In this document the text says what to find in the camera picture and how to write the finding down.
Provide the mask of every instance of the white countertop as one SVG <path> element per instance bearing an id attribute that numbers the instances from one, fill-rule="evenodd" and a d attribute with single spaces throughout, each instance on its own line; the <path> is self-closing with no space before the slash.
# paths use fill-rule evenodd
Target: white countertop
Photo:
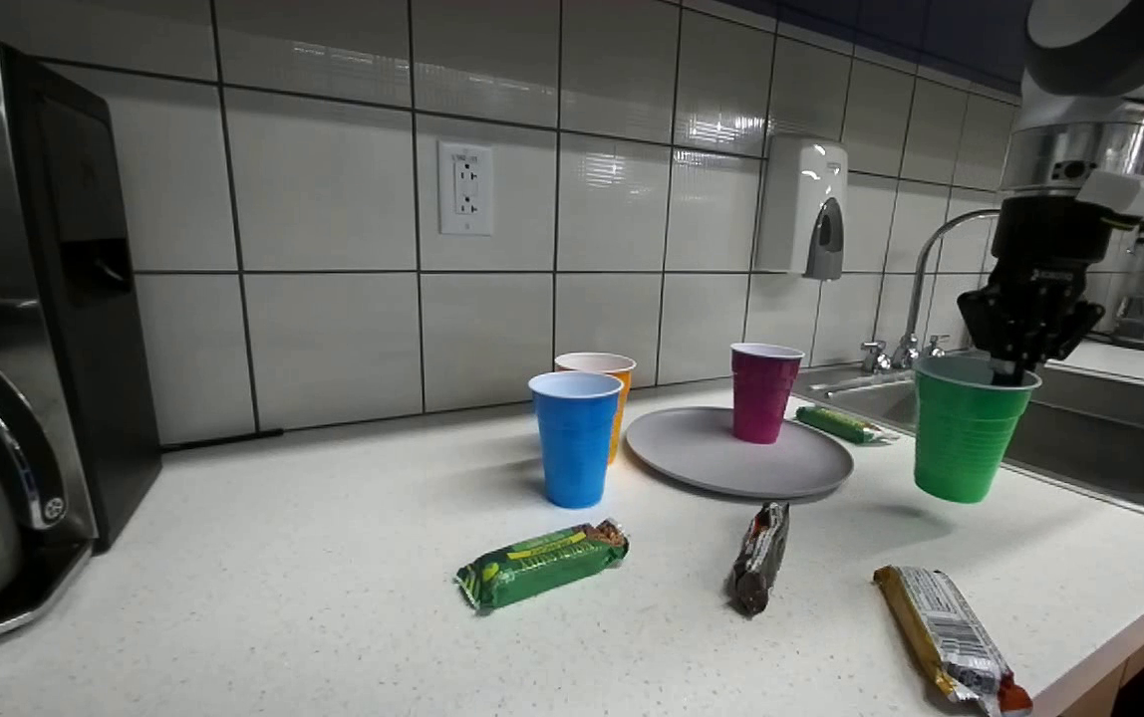
<path id="1" fill-rule="evenodd" d="M 1144 376 L 1144 354 L 1115 368 Z M 698 403 L 731 397 L 657 389 L 629 413 Z M 1144 615 L 1139 514 L 1017 471 L 948 504 L 913 484 L 908 441 L 853 460 L 841 495 L 794 508 L 774 604 L 747 620 L 723 580 L 754 504 L 617 460 L 600 508 L 556 508 L 528 411 L 176 454 L 123 540 L 0 640 L 0 714 L 916 717 L 936 709 L 877 564 L 948 568 L 1033 694 Z M 452 587 L 483 549 L 600 519 L 634 539 L 601 579 L 491 617 Z"/>

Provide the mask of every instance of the blue cup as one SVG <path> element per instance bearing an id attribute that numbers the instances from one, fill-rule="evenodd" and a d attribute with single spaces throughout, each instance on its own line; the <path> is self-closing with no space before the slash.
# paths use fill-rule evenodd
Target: blue cup
<path id="1" fill-rule="evenodd" d="M 621 382 L 609 376 L 533 376 L 533 413 L 543 446 L 543 495 L 556 504 L 586 508 L 608 495 L 609 425 Z"/>

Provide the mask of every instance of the plastic cup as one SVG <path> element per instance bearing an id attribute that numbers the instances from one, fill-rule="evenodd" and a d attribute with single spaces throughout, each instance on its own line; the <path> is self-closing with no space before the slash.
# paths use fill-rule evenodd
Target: plastic cup
<path id="1" fill-rule="evenodd" d="M 532 380 L 543 446 L 543 495 L 556 504 L 582 508 L 601 500 L 617 389 L 617 380 L 582 370 Z"/>
<path id="2" fill-rule="evenodd" d="M 985 358 L 921 364 L 916 484 L 944 500 L 980 500 L 1038 387 L 1038 376 L 1023 387 L 993 387 Z"/>
<path id="3" fill-rule="evenodd" d="M 731 344 L 733 350 L 733 434 L 779 441 L 786 397 L 802 376 L 802 350 L 783 344 Z"/>
<path id="4" fill-rule="evenodd" d="M 634 382 L 638 382 L 638 358 L 609 354 L 609 350 L 572 350 L 572 354 L 560 354 L 556 368 L 560 370 L 582 370 L 582 376 L 609 376 L 621 382 L 617 411 L 609 423 L 609 460 L 614 460 L 617 446 L 621 446 L 621 411 L 626 411 L 626 397 L 634 394 Z"/>

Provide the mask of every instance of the stainless steel sink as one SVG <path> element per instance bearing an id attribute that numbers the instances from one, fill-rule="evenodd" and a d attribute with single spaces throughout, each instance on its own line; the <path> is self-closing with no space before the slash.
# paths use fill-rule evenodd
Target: stainless steel sink
<path id="1" fill-rule="evenodd" d="M 1046 370 L 1010 460 L 1058 484 L 1144 514 L 1144 382 Z M 802 397 L 828 403 L 896 431 L 913 431 L 908 376 L 863 380 L 853 368 L 811 370 Z"/>

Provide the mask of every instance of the gray plate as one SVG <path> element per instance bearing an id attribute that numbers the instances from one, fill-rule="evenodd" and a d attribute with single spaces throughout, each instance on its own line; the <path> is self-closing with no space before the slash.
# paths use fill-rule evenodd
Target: gray plate
<path id="1" fill-rule="evenodd" d="M 733 413 L 681 407 L 638 418 L 629 454 L 666 480 L 737 500 L 807 500 L 833 495 L 853 459 L 841 441 L 786 423 L 779 441 L 737 441 Z"/>

